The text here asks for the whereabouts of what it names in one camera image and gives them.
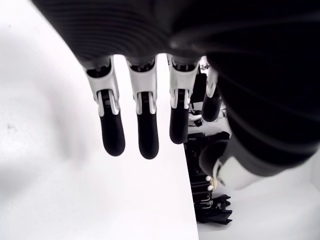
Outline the left robot hand black silver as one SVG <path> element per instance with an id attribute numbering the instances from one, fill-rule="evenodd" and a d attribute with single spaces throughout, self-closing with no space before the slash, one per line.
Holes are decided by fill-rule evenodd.
<path id="1" fill-rule="evenodd" d="M 114 55 L 125 57 L 139 149 L 153 159 L 157 56 L 169 65 L 170 139 L 186 141 L 202 57 L 209 72 L 202 117 L 224 103 L 229 140 L 207 146 L 202 170 L 243 189 L 298 167 L 320 148 L 320 3 L 317 0 L 36 0 L 85 70 L 98 104 L 103 145 L 125 148 Z"/>

